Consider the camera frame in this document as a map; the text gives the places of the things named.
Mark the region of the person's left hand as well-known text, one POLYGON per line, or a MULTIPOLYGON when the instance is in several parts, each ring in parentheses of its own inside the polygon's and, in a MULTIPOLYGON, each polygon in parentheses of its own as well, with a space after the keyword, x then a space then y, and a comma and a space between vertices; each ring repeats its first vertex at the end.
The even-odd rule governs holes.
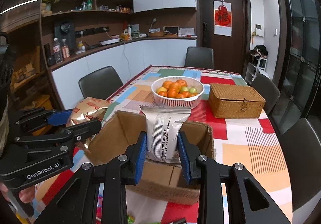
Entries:
MULTIPOLYGON (((10 202, 10 199, 8 197, 8 188, 3 183, 1 183, 0 189, 4 199, 10 202)), ((31 186, 27 189, 21 190, 18 194, 18 197, 23 203, 30 203, 35 198, 35 186, 31 186)))

